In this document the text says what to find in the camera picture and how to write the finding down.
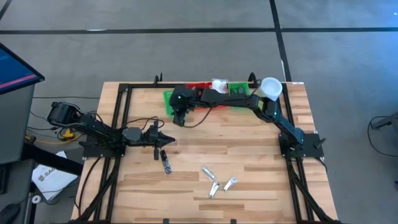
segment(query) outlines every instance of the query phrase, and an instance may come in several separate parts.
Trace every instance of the green basket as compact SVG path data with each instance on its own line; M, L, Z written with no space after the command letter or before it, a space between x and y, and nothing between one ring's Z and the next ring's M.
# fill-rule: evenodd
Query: green basket
M228 84L228 90L229 94L231 95L238 95L238 94L246 94L250 95L250 88L248 83L229 83ZM246 108L240 108L240 107L233 107L234 110L244 110Z
M170 117L173 116L173 109L170 106L170 97L172 96L174 90L167 90L163 92L163 97L164 97L164 106L166 108L166 114Z

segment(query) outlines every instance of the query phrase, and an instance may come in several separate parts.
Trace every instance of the paper cup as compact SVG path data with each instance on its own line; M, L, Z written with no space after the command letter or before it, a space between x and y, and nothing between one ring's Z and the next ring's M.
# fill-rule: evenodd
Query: paper cup
M276 101L282 93L282 84L276 78L265 78L261 81L261 86L257 91L259 96Z

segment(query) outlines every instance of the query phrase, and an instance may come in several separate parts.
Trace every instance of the wooden tabletop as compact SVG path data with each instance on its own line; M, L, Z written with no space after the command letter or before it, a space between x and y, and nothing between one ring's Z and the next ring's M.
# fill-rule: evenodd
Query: wooden tabletop
M113 117L118 85L118 82L106 82L99 101L98 114L108 125ZM315 128L304 85L287 83L287 88L296 126L313 133ZM161 223L169 218L172 223L229 223L231 219L237 219L238 223L295 223L286 164L277 138L279 129L261 121L250 110L232 108L214 109L196 128L178 127L165 113L165 90L168 89L133 89L128 120L158 116L165 121L160 130L177 140L164 147L173 172L164 174L161 161L153 159L153 148L127 148L121 160L112 222ZM283 97L280 99L285 112ZM189 113L187 125L199 122L206 112ZM144 121L131 124L143 125ZM85 162L82 180L94 161L95 158L91 158ZM103 161L97 163L88 179L82 210L98 192ZM303 163L310 193L326 214L337 218L325 168L315 159L304 159ZM207 166L222 185L232 176L238 183L227 192L217 191L214 198L209 199L212 181L201 171L202 166ZM306 219L303 198L299 195L302 216ZM102 218L106 206L104 202ZM72 219L77 216L74 208Z

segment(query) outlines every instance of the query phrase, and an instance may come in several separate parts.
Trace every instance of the monitor screen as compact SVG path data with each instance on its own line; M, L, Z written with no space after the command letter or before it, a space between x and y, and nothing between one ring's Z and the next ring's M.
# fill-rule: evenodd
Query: monitor screen
M5 46L0 45L0 94L42 81L44 78Z

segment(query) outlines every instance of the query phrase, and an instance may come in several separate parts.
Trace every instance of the gray floor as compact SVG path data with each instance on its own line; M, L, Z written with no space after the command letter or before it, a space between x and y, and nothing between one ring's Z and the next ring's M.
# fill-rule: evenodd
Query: gray floor
M398 27L393 0L276 0L282 28ZM13 0L0 30L145 29L181 27L273 27L268 0ZM397 223L398 159L382 156L368 143L374 116L398 111L398 33L284 33L292 79L305 82L315 124L325 143L330 186L340 220ZM105 81L284 80L275 34L95 34L0 35L0 42L46 76L36 96L99 96ZM34 100L46 116L52 100ZM69 100L95 110L98 100ZM29 125L48 127L31 117ZM381 151L398 154L391 128L371 131ZM76 145L43 148L68 150ZM36 223L70 218L76 188L58 204L40 204Z

